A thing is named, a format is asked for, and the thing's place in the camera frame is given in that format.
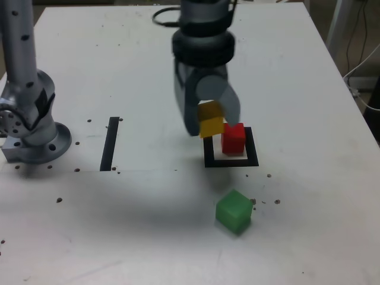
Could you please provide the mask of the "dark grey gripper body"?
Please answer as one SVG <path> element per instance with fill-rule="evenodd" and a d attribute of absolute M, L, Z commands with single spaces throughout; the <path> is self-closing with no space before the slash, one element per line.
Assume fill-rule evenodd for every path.
<path fill-rule="evenodd" d="M 198 83 L 202 78 L 209 75 L 215 75 L 228 81 L 227 66 L 222 65 L 214 68 L 194 68 L 189 75 L 189 79 L 190 81 Z"/>

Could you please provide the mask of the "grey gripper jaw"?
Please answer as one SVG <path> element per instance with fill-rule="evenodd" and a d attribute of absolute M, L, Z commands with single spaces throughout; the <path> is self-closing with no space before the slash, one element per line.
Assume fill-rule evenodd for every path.
<path fill-rule="evenodd" d="M 240 101 L 229 82 L 219 75 L 207 75 L 199 80 L 195 89 L 200 100 L 214 100 L 223 110 L 230 126 L 240 121 Z"/>
<path fill-rule="evenodd" d="M 196 88 L 202 74 L 198 69 L 185 65 L 177 59 L 174 59 L 173 67 L 175 98 L 185 128 L 190 136 L 198 136 L 200 133 L 200 123 L 198 122 L 200 99 Z"/>

